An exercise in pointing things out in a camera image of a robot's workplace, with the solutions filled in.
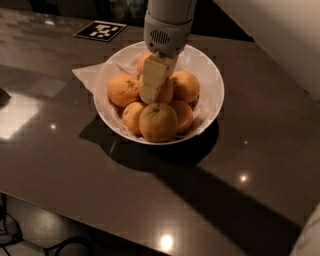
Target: white bowl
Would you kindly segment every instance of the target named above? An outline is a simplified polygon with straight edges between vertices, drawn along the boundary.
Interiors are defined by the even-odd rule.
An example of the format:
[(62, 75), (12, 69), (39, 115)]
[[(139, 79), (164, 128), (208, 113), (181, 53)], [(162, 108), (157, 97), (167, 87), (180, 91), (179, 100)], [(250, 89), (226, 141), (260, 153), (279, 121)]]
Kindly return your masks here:
[(142, 144), (175, 144), (201, 134), (219, 114), (224, 100), (224, 84), (215, 64), (205, 54), (190, 45), (186, 45), (185, 50), (180, 53), (175, 71), (189, 71), (197, 76), (200, 82), (200, 97), (193, 110), (194, 121), (191, 129), (185, 135), (177, 136), (172, 141), (153, 143), (143, 137), (137, 137), (122, 124), (116, 107), (106, 95), (106, 86), (109, 79), (117, 74), (136, 75), (137, 61), (146, 51), (145, 43), (139, 42), (118, 51), (103, 64), (96, 79), (97, 93), (94, 94), (94, 102), (100, 117), (114, 132), (128, 140)]

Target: pile of oranges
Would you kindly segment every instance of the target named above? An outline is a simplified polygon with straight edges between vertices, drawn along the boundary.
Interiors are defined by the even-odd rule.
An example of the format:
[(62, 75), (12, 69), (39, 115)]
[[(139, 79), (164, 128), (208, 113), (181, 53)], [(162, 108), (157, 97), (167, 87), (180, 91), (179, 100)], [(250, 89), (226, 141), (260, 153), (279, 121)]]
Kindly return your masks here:
[(133, 134), (150, 142), (171, 141), (191, 128), (200, 83), (192, 73), (176, 71), (167, 77), (155, 103), (146, 104), (140, 95), (144, 60), (150, 54), (146, 52), (140, 57), (136, 67), (138, 77), (123, 73), (109, 80), (108, 97), (123, 110), (122, 122)]

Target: floor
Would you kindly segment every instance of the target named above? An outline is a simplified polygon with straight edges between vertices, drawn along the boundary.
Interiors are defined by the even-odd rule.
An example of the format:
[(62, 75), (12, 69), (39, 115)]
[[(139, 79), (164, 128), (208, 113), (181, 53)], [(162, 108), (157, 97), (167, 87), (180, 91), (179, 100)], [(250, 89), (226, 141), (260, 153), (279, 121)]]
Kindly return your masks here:
[[(7, 235), (1, 235), (4, 233), (4, 209), (7, 212), (5, 218), (6, 229), (9, 233)], [(14, 220), (19, 224), (24, 240), (3, 249), (1, 243), (10, 241), (12, 235), (18, 233)], [(164, 255), (2, 194), (0, 203), (0, 256), (44, 256), (46, 255), (44, 248), (52, 247), (64, 241), (73, 241), (73, 243), (66, 245), (58, 254), (59, 256)], [(92, 248), (93, 254), (87, 254), (87, 248)], [(54, 255), (58, 249), (48, 251), (48, 255)]]

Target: dark table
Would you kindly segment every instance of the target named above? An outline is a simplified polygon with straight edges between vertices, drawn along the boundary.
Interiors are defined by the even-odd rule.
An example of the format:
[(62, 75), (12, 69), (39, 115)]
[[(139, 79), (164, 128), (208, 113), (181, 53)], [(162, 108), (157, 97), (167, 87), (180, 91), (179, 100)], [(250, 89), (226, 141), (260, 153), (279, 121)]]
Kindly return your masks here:
[(72, 69), (143, 29), (73, 37), (90, 22), (0, 9), (0, 191), (171, 255), (287, 255), (320, 199), (319, 106), (257, 44), (192, 35), (223, 75), (219, 117), (175, 146), (130, 142)]

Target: black cable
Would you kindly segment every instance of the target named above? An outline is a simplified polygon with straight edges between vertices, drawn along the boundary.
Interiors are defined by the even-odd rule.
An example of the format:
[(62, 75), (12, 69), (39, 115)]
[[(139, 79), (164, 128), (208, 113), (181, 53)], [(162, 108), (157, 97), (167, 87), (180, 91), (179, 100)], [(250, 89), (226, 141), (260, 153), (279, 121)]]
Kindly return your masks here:
[(79, 236), (71, 237), (61, 243), (54, 245), (54, 246), (44, 248), (44, 253), (46, 256), (49, 256), (49, 251), (57, 250), (55, 252), (54, 256), (59, 256), (59, 253), (61, 252), (61, 250), (63, 248), (65, 248), (69, 244), (74, 244), (74, 243), (79, 243), (79, 244), (84, 245), (87, 248), (87, 256), (94, 256), (95, 255), (92, 244), (90, 243), (90, 241), (88, 241), (87, 239), (85, 239), (83, 237), (79, 237)]
[(8, 252), (8, 250), (6, 249), (6, 247), (1, 247), (4, 251), (5, 251), (5, 253), (8, 255), (8, 256), (11, 256), (11, 254)]

